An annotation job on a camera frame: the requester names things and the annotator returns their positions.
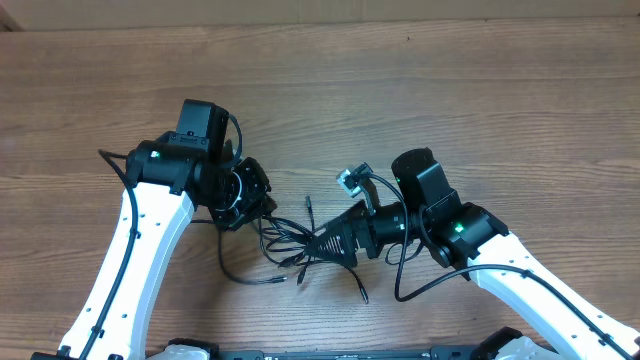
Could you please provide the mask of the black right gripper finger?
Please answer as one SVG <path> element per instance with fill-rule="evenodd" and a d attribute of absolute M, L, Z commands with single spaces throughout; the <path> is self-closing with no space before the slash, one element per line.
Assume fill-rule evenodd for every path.
<path fill-rule="evenodd" d="M 357 236 L 367 228 L 366 216 L 368 209 L 364 200 L 360 200 L 336 218 L 322 227 L 322 232 L 316 236 L 317 244 L 328 243 L 332 237 L 339 237 L 342 244 L 356 245 Z"/>
<path fill-rule="evenodd" d="M 358 264 L 356 242 L 347 235 L 322 234 L 305 246 L 305 254 L 349 268 Z"/>

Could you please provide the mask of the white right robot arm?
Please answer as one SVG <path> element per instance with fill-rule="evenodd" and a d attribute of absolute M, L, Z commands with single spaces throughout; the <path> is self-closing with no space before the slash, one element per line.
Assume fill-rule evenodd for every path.
<path fill-rule="evenodd" d="M 381 205 L 381 178 L 367 164 L 336 178 L 350 195 L 364 194 L 326 223 L 305 246 L 307 257 L 342 265 L 357 263 L 357 251 L 380 256 L 384 246 L 408 247 L 418 240 L 447 274 L 417 290 L 394 294 L 406 302 L 451 278 L 462 276 L 507 304 L 549 345 L 545 357 L 636 359 L 637 330 L 606 315 L 546 269 L 517 235 L 486 209 L 460 200 L 428 148 L 398 156 L 391 169 L 397 202 Z"/>

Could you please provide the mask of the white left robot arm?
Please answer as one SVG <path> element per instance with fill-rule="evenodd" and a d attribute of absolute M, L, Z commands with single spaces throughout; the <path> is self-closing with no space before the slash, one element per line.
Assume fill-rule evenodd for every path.
<path fill-rule="evenodd" d="M 270 207 L 269 181 L 243 146 L 226 140 L 237 118 L 212 102 L 184 101 L 175 130 L 124 155 L 102 151 L 124 185 L 118 223 L 83 310 L 55 359 L 142 359 L 154 305 L 176 245 L 198 207 L 221 232 Z"/>

